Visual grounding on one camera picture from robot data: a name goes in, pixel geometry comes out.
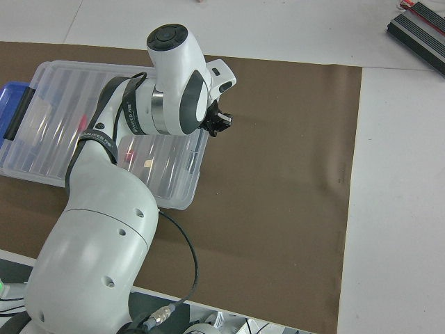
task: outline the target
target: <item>clear plastic box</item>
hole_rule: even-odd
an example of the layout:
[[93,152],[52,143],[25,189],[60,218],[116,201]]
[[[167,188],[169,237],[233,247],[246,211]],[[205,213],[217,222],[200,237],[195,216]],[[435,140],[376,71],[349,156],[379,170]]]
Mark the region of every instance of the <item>clear plastic box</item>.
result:
[[[14,141],[0,148],[3,173],[65,186],[65,173],[79,134],[95,112],[102,87],[152,67],[52,61],[39,66],[35,89]],[[186,209],[193,200],[208,133],[189,136],[128,136],[119,145],[118,165],[138,176],[159,207]]]

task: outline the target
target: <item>black joint cap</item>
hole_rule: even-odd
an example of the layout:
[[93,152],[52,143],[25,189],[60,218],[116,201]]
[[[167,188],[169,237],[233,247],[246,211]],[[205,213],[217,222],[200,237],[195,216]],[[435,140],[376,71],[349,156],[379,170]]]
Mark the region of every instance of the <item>black joint cap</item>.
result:
[[181,24],[166,24],[154,29],[147,38],[147,46],[154,51],[168,51],[180,46],[188,36]]

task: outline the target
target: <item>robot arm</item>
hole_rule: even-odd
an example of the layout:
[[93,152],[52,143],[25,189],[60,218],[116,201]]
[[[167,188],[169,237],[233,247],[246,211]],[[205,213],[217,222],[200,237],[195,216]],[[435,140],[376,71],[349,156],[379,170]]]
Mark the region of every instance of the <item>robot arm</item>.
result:
[[236,79],[222,61],[205,63],[191,32],[178,24],[159,27],[147,47],[156,78],[112,79],[80,136],[66,176],[67,207],[26,289],[32,320],[18,333],[114,334],[131,322],[128,297],[158,209],[145,184],[115,165],[121,138],[187,135],[200,126],[216,135],[232,121],[216,99]]

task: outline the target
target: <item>screw hole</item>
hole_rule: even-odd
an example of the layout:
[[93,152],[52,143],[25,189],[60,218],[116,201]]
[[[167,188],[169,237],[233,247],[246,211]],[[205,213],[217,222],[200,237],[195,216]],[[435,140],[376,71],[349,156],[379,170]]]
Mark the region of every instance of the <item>screw hole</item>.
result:
[[102,277],[102,283],[106,286],[106,287],[110,287],[113,288],[114,287],[114,282],[111,278],[109,278],[108,276],[104,276]]
[[135,209],[134,213],[136,214],[136,216],[138,216],[139,218],[144,218],[144,214],[142,213],[142,211],[140,211],[139,209]]

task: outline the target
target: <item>cable connector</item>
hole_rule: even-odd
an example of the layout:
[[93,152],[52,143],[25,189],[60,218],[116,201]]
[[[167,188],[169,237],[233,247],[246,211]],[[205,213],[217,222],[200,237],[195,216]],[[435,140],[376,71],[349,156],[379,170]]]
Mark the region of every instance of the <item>cable connector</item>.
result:
[[163,306],[157,311],[153,312],[147,321],[144,322],[143,326],[149,331],[153,327],[159,326],[165,320],[167,320],[170,315],[175,311],[176,307],[173,304]]

